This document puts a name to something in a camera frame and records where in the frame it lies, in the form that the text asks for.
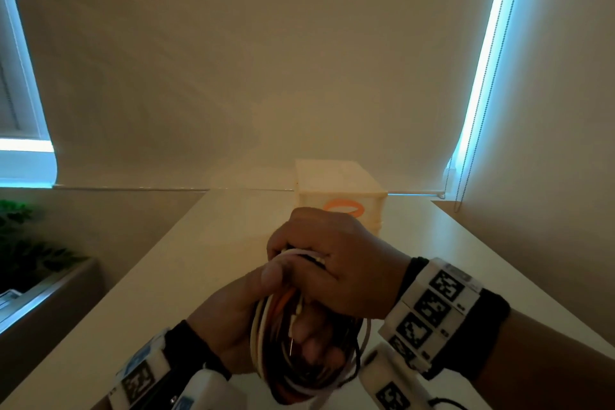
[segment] right hand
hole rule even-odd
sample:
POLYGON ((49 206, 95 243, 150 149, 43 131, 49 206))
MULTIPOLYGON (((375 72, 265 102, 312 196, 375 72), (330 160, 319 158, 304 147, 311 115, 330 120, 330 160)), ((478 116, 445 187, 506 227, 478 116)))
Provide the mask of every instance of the right hand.
POLYGON ((295 209, 270 237, 267 256, 288 248, 322 254, 326 269, 296 255, 281 256, 290 282, 334 312, 383 319, 395 304, 410 258, 352 216, 315 208, 295 209))

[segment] hand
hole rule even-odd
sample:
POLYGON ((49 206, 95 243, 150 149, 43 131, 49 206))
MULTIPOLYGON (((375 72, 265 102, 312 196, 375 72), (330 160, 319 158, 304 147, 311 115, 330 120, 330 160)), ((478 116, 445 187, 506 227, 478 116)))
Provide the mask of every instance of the hand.
POLYGON ((280 256, 291 283, 337 313, 384 318, 395 304, 410 258, 370 234, 352 216, 297 208, 269 239, 267 256, 288 248, 318 251, 326 270, 300 256, 280 256))
MULTIPOLYGON (((233 374, 251 373, 250 328, 254 303, 272 295, 285 283, 283 266, 269 262, 237 279, 203 302, 187 319, 189 326, 233 374)), ((304 308, 295 324, 293 336, 302 343, 303 357, 310 363, 342 367, 344 355, 329 342, 333 329, 327 311, 313 302, 304 308)))

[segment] table surface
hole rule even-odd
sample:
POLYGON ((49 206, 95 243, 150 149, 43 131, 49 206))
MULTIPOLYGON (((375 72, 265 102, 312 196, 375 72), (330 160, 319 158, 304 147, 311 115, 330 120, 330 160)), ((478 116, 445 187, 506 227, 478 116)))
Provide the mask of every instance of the table surface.
MULTIPOLYGON (((204 195, 0 410, 89 409, 108 391, 126 358, 152 335, 176 324, 211 293, 266 261, 266 240, 287 220, 293 203, 291 192, 214 190, 204 195)), ((383 222, 381 237, 408 255, 446 259, 502 294, 513 308, 615 358, 613 346, 429 198, 389 196, 383 222)), ((372 336, 372 345, 379 340, 372 336)), ((256 375, 236 376, 232 382, 249 394, 250 409, 278 407, 256 375)), ((455 399, 472 410, 489 409, 456 373, 445 371, 426 387, 434 397, 455 399)), ((336 392, 325 408, 376 406, 356 380, 336 392)))

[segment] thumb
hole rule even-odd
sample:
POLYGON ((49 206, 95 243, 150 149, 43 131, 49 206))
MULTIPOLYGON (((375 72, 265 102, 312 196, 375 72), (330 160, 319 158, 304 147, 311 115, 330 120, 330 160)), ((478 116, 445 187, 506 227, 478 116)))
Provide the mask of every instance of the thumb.
POLYGON ((339 311, 339 284, 331 273, 296 254, 276 256, 269 263, 283 266, 288 281, 304 295, 322 303, 333 311, 339 311))
POLYGON ((236 302, 242 308, 250 306, 279 290, 283 281, 283 267, 270 261, 234 282, 236 302))

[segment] white box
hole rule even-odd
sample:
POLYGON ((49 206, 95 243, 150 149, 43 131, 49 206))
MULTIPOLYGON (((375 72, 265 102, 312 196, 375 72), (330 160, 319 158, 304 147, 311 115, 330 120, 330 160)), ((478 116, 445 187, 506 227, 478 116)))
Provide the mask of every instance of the white box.
POLYGON ((296 207, 349 212, 371 233, 382 227, 387 192, 354 161, 297 159, 296 207))

